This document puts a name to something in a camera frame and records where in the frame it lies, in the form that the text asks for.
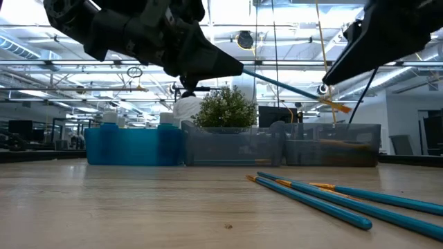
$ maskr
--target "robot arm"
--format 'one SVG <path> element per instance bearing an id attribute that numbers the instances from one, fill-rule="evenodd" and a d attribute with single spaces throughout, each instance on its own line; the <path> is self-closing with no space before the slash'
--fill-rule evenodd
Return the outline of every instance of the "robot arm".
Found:
<path id="1" fill-rule="evenodd" d="M 162 66 L 193 90 L 199 80 L 241 75 L 243 64 L 211 44 L 201 0 L 44 0 L 52 27 L 103 61 L 108 50 Z"/>
<path id="2" fill-rule="evenodd" d="M 369 0 L 364 10 L 364 20 L 343 33 L 348 45 L 324 76 L 325 84 L 423 50 L 430 34 L 443 26 L 443 0 Z"/>

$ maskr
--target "clear plastic bin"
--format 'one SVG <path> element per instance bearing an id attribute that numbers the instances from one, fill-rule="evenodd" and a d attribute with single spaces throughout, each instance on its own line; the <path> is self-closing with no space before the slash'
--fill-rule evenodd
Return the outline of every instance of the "clear plastic bin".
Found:
<path id="1" fill-rule="evenodd" d="M 377 166 L 380 124 L 286 124 L 285 131 L 287 165 Z"/>
<path id="2" fill-rule="evenodd" d="M 183 121 L 187 166 L 280 166 L 284 123 L 270 128 L 198 128 Z"/>
<path id="3" fill-rule="evenodd" d="M 183 164 L 180 129 L 85 130 L 90 165 L 174 166 Z"/>

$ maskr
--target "blue container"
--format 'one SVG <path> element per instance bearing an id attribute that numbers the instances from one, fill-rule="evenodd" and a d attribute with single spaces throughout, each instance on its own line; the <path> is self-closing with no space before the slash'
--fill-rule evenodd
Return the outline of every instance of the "blue container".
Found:
<path id="1" fill-rule="evenodd" d="M 86 129 L 87 159 L 90 165 L 175 166 L 183 164 L 181 130 L 119 129 L 115 124 Z"/>

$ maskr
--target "wooden table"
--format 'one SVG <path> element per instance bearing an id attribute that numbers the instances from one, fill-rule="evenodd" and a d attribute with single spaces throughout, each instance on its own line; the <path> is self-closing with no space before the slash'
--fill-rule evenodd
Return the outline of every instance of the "wooden table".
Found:
<path id="1" fill-rule="evenodd" d="M 257 170 L 443 204 L 443 169 L 0 165 L 0 248 L 443 248 L 369 217 L 362 231 L 256 183 Z M 443 217 L 377 204 L 443 225 Z"/>

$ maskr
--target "leaves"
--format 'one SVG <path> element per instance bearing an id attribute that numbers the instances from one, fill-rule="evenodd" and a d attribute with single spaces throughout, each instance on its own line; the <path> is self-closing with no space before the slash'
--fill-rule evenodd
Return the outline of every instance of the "leaves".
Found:
<path id="1" fill-rule="evenodd" d="M 201 103 L 201 111 L 192 116 L 198 127 L 251 127 L 257 121 L 253 101 L 247 100 L 236 86 L 223 87 L 208 94 Z"/>

